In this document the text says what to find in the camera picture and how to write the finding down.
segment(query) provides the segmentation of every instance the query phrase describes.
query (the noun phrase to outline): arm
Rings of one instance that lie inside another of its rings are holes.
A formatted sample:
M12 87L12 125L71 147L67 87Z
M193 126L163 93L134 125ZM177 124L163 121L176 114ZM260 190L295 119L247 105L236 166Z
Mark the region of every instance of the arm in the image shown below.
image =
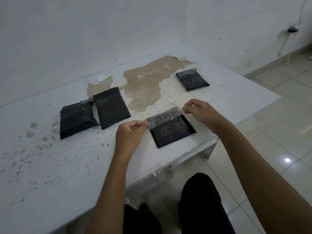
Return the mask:
M147 121L119 125L115 153L85 234L122 233L127 167L148 125Z
M253 148L240 131L207 102L183 107L222 141L266 233L310 233L312 206Z

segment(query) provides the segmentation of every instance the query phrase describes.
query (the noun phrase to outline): table leg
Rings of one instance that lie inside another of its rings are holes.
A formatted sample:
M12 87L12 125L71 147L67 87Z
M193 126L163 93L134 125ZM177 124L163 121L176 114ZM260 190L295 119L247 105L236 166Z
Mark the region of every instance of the table leg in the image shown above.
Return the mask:
M201 153L207 158L209 159L210 158L210 155L212 154L215 146L216 146L217 142L210 145L208 148L204 149L203 151L201 151Z

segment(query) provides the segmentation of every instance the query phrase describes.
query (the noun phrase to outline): tiled floor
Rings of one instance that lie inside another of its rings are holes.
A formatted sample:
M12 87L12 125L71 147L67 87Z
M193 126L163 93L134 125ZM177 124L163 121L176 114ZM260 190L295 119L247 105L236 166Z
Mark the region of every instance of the tiled floor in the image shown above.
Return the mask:
M312 204L312 61L311 51L256 76L252 81L282 96L281 99L237 125L263 158ZM131 204L149 204L163 233L181 233L177 203L193 174L213 180L237 234L265 233L219 141L209 160L200 154L174 169L174 178L138 197Z

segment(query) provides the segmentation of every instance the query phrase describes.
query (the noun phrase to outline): clear tape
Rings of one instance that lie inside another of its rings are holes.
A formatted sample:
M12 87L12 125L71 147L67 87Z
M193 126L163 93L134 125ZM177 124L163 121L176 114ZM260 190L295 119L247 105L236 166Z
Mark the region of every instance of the clear tape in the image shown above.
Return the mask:
M156 116L146 118L146 120L151 124L150 129L155 128L167 121L170 121L178 116L182 115L178 107L172 108L166 112L157 114Z

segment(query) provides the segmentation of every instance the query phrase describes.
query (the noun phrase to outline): foot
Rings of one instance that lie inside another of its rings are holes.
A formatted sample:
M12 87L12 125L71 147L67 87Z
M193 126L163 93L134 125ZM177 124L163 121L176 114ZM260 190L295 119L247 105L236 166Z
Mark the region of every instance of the foot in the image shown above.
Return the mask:
M154 213L153 213L153 211L152 211L152 209L151 209L151 208L147 205L147 203L145 203L145 202L142 202L142 203L139 205L138 209L139 209L139 211L141 211L141 212L143 212L143 213L150 213L150 214L152 214L153 216L155 216Z

